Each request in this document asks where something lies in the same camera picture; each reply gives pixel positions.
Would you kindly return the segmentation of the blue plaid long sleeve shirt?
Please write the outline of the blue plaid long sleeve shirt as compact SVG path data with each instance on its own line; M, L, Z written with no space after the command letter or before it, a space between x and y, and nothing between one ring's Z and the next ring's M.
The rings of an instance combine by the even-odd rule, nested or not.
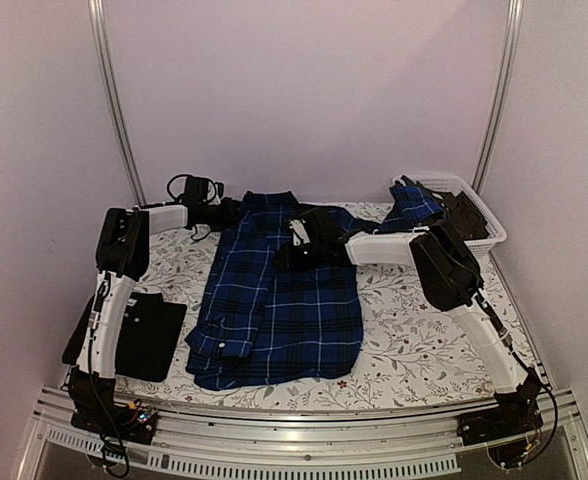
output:
M227 390L351 372L363 340L356 269L280 270L288 222L308 210L292 192L241 200L220 235L196 326L186 338L197 386Z

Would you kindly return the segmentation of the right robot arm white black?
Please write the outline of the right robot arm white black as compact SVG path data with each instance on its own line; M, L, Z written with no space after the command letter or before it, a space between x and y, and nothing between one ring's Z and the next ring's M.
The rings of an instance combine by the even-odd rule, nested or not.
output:
M491 427L511 436L528 422L543 385L517 354L486 298L476 257L449 221L395 233L344 231L327 209L314 207L289 220L287 229L291 240L274 260L281 270L413 264L427 302L463 330L490 374L500 405L492 412Z

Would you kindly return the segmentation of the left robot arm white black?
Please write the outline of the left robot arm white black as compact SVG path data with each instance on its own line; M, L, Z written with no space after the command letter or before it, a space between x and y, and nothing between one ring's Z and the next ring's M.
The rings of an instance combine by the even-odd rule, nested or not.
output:
M150 265L155 235L205 226L229 226L235 206L225 186L209 178L181 175L181 193L165 202L110 208L95 253L97 283L62 360L70 367L69 391L85 403L85 419L102 434L122 426L122 412L109 398L119 376L159 382L170 364L186 313L159 293L137 284Z

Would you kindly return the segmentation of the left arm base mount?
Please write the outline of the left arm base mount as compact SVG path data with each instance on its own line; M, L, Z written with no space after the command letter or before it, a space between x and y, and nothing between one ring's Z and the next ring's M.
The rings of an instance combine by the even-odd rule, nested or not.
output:
M158 410L143 405L139 399L127 405L98 403L90 406L75 403L71 425L77 429L115 440L151 445L158 423Z

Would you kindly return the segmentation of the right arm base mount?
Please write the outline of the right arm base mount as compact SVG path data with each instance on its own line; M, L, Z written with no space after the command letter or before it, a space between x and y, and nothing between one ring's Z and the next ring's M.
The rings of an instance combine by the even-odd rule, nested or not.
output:
M456 433L464 446L498 441L489 447L488 456L495 466L511 470L525 465L542 426L536 402L525 407L504 404L459 415Z

